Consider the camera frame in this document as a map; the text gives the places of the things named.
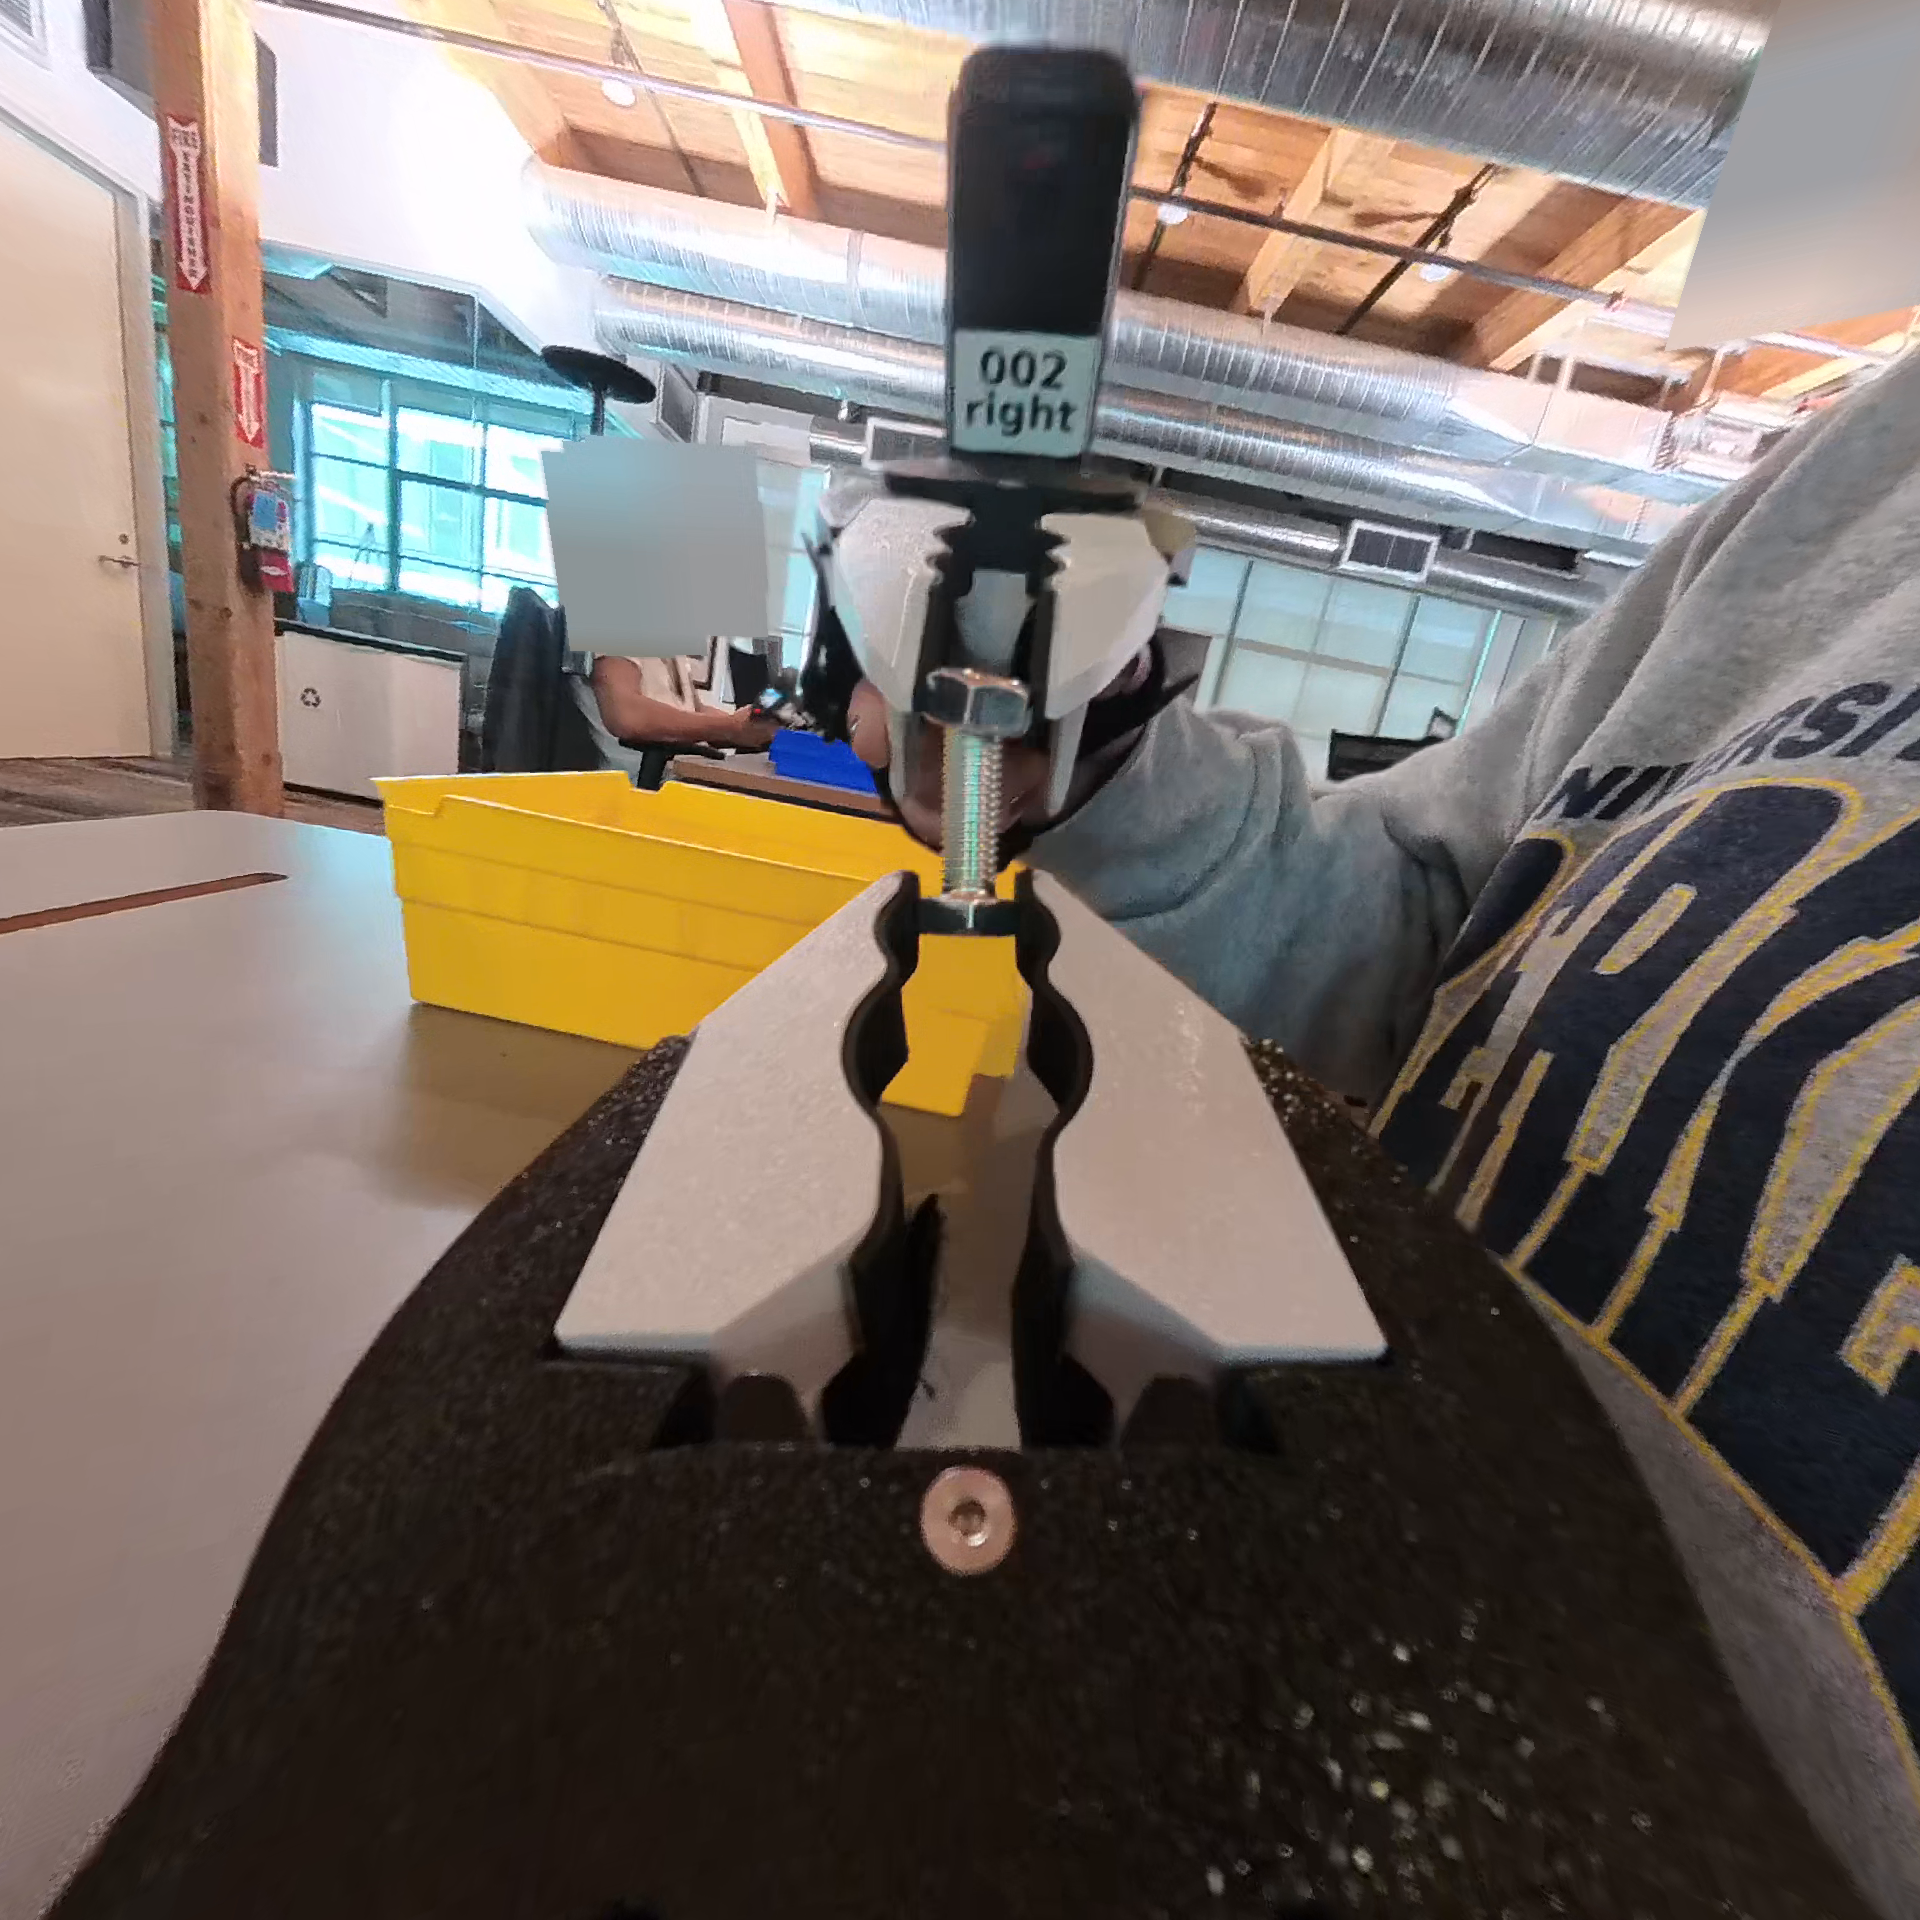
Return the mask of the silver hex nut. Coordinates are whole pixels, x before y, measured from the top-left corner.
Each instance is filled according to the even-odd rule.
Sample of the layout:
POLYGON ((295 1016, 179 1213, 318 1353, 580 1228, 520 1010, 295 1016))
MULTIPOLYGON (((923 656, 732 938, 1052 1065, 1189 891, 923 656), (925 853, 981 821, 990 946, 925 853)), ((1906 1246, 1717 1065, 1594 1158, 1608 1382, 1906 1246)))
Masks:
POLYGON ((972 667, 936 667, 915 695, 915 712, 946 731, 1006 741, 1034 725, 1034 695, 1018 678, 972 667))

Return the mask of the black office chair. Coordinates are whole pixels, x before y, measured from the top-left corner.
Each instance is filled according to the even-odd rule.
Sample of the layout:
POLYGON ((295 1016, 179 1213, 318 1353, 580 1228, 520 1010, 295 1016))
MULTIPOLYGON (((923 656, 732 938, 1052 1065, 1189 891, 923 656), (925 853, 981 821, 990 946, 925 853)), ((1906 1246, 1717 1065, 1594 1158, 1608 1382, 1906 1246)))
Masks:
POLYGON ((564 614, 513 588, 500 617, 478 734, 481 772, 599 772, 603 757, 576 700, 580 655, 564 614))

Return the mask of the white recycling bin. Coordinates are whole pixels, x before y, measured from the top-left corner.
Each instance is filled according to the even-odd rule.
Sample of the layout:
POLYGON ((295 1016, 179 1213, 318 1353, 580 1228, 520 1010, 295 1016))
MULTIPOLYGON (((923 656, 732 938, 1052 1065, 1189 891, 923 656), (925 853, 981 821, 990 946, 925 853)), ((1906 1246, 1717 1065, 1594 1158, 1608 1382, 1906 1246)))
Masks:
POLYGON ((456 653, 285 624, 275 691, 289 788, 376 801, 383 777, 461 772, 465 665, 456 653))

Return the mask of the person's grey sweatshirt torso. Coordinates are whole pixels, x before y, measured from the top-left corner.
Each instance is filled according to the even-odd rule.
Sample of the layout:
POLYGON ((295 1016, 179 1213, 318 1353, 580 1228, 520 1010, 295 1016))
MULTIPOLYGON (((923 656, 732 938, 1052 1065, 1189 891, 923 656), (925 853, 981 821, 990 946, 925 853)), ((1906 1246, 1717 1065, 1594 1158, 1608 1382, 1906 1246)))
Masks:
POLYGON ((1569 1339, 1762 1741, 1915 1916, 1915 359, 1471 734, 1373 1130, 1569 1339))

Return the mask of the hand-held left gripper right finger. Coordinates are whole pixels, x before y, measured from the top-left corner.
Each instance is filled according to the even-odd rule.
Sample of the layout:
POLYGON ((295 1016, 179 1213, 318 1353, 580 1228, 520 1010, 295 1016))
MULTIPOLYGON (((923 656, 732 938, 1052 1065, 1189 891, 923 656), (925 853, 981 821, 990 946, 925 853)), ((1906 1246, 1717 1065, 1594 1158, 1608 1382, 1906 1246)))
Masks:
POLYGON ((1163 1382, 1239 1386, 1389 1340, 1239 1028, 1052 876, 1017 888, 1025 1063, 1052 1101, 1014 1281, 1028 1449, 1101 1449, 1163 1382))

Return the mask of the wooden post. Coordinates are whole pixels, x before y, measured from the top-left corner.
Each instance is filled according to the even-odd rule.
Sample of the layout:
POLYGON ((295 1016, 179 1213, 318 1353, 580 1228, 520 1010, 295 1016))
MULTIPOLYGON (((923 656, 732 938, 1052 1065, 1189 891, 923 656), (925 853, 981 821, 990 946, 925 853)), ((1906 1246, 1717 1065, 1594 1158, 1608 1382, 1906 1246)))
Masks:
POLYGON ((162 175, 165 349, 174 371, 180 584, 185 612, 192 792, 205 810, 279 816, 285 784, 278 739, 273 596, 242 584, 227 493, 268 449, 242 444, 231 425, 228 339, 268 353, 257 230, 257 80, 251 6, 147 6, 147 51, 159 115, 203 126, 209 289, 174 288, 162 175))

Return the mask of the silver air duct with vent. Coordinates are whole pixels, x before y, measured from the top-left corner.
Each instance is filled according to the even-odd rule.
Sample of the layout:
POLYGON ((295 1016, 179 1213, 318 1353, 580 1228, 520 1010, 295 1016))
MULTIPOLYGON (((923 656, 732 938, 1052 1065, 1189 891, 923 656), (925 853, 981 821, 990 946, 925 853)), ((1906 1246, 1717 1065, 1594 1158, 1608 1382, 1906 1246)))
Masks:
POLYGON ((1377 516, 1298 516, 1189 493, 1146 502, 1180 516, 1198 544, 1239 559, 1554 620, 1592 617, 1627 574, 1619 565, 1534 565, 1377 516))

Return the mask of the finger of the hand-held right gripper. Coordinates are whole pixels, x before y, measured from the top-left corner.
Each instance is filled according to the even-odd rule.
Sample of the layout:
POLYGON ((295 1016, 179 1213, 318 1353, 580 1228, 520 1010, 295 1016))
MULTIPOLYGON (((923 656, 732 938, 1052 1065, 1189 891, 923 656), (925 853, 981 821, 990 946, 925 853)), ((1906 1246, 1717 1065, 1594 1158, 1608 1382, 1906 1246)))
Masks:
POLYGON ((1173 584, 1173 515, 1047 512, 1030 691, 1046 731, 1046 816, 1070 797, 1090 702, 1158 629, 1173 584))
POLYGON ((956 501, 885 489, 821 493, 828 605, 859 676, 891 712, 915 711, 931 590, 948 533, 966 524, 968 509, 956 501))

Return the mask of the silver hex bolt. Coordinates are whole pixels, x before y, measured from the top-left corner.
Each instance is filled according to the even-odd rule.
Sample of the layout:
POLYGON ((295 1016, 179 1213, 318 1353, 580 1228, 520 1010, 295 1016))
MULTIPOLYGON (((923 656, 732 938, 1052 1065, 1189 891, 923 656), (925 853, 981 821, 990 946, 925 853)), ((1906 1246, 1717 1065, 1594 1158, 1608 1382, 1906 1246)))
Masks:
POLYGON ((948 728, 941 734, 941 891, 918 903, 935 938, 1014 938, 1022 903, 996 894, 1004 741, 948 728))

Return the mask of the black round lamp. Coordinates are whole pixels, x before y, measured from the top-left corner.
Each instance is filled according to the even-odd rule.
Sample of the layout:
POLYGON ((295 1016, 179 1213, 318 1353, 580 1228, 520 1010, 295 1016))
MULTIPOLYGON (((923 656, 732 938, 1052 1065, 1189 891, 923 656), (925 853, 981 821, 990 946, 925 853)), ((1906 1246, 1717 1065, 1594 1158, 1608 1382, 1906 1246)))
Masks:
POLYGON ((540 363, 592 398, 589 437, 605 432, 610 404, 646 408, 657 398, 657 384, 648 377, 600 351, 551 342, 540 349, 540 363))

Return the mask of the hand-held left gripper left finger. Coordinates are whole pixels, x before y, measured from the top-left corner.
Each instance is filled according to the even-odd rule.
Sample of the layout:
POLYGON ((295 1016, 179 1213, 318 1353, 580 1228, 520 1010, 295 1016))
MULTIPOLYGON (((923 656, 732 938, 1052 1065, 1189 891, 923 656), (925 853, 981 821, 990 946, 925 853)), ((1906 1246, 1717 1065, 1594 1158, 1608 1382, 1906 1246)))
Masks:
POLYGON ((879 1114, 919 903, 913 874, 882 876, 697 1025, 557 1311, 559 1357, 682 1364, 714 1395, 768 1380, 828 1444, 898 1443, 941 1251, 879 1114))

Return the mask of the red fire extinguisher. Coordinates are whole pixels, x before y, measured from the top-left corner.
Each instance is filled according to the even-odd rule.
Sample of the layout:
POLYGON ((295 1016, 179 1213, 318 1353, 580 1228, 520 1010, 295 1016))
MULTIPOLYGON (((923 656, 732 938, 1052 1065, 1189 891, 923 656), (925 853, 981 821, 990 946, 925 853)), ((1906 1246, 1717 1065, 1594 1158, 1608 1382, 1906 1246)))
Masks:
POLYGON ((246 466, 227 493, 236 573, 244 588, 296 596, 295 478, 246 466))

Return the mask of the yellow divided plastic bin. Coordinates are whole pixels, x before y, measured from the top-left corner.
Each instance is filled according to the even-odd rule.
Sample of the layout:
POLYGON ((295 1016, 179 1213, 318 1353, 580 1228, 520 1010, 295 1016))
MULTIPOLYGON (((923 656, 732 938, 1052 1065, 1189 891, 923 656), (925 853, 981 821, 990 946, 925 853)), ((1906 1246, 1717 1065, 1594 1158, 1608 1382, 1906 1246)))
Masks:
POLYGON ((882 876, 941 862, 859 813, 620 772, 378 777, 411 995, 648 1049, 882 876))

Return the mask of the person's right hand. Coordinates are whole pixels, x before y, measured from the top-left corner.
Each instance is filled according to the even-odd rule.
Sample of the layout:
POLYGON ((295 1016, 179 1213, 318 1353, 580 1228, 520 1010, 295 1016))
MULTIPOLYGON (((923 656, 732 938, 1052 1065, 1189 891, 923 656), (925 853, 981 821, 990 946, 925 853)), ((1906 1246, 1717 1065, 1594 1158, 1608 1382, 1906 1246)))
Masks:
MULTIPOLYGON (((943 853, 943 734, 885 705, 859 681, 850 695, 848 734, 898 823, 929 853, 943 853)), ((996 854, 1006 864, 1058 821, 1047 806, 1047 752, 1030 739, 1000 745, 996 854)))

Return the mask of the white door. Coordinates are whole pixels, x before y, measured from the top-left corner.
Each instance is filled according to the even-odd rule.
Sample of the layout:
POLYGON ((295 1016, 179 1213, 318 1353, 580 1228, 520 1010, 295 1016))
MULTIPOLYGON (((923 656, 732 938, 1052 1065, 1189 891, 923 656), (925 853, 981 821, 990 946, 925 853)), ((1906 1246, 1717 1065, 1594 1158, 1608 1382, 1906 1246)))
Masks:
POLYGON ((165 757, 170 624, 144 205, 2 136, 2 757, 165 757))

